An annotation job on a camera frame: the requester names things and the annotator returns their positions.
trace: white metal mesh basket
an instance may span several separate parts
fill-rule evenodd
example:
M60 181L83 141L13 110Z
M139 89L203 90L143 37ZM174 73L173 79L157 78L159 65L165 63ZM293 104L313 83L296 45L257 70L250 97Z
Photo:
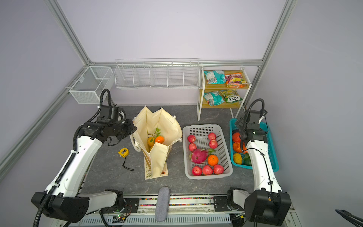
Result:
M118 64L116 87L133 88L198 88L200 68L196 63Z
M111 67L89 66L69 89L79 104L99 104L103 89L110 89L114 83Z
M207 160L203 164L195 164L193 163L190 158L190 151L189 151L189 141L188 136L194 135L195 145L197 148L209 148L209 133L215 133L217 135L217 143L218 147L212 153L216 155L219 159L218 164L223 166L224 172L222 174L212 174L212 175L201 175L201 176L194 176L192 174L192 169L194 166L199 166L203 169L205 165L208 165ZM222 128L219 125L191 125L186 126L183 128L183 148L184 148L184 167L185 167L185 175L189 179L212 179L212 178L222 178L228 177L233 173L231 158L229 157L229 151L227 149L226 141L223 136Z

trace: red apple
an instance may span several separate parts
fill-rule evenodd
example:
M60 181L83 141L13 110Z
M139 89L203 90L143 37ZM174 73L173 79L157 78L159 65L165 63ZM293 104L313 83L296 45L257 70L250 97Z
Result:
M218 147L218 143L215 139L212 139L211 141L209 141L209 147L212 149L216 149Z
M194 176L200 176L202 175L202 169L199 166L194 166L194 168L192 169L192 174Z
M222 174L224 172L224 168L223 166L217 164L213 167L213 171L215 174Z
M213 169L209 165L206 165L203 167L204 175L212 175L212 173L213 173Z
M194 141L195 141L195 136L194 136L194 135L190 135L190 136L188 136L188 141L189 141L189 143L194 143Z
M189 150L190 151L194 151L195 149L197 149L197 145L195 145L195 143L189 144Z
M209 135L208 135L208 139L209 139L209 140L217 139L217 136L216 136L216 134L215 134L215 133L209 133Z

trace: marble table surface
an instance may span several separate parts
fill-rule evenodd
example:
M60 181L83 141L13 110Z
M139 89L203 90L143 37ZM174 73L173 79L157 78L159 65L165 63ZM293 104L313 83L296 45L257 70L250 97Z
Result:
M148 106L155 112L161 106ZM123 106L126 117L133 119L143 106ZM200 121L197 121L196 106L163 106L171 115L176 115L180 127L197 124L218 124L221 126L228 149L229 109L203 109ZM162 186L168 186L172 194L226 194L230 187L253 191L253 172L249 169L233 166L233 174L229 177L205 180L192 180L186 177L184 170L183 143L175 143L167 159L169 175L154 179L144 179L144 157L142 152L134 150L130 138L127 137L118 145L109 147L106 141L98 150L89 169L82 194L102 192L114 189L124 192L124 195L157 194ZM126 147L130 153L125 166L135 169L129 171L122 167L124 159L118 151Z

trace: gray padded rest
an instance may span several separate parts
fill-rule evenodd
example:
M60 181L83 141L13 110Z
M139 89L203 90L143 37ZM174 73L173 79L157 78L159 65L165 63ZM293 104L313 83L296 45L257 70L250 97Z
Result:
M161 187L158 194L158 200L156 202L156 209L155 209L156 221L158 222L165 221L168 215L169 200L170 200L170 188Z

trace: white wire shelf organizer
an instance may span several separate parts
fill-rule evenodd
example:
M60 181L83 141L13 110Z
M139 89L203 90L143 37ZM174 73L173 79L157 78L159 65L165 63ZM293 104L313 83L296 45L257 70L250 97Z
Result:
M99 104L103 89L111 89L114 84L114 73L108 66L88 66L69 89L79 104Z
M115 84L119 89L199 88L200 67L193 61L116 60Z

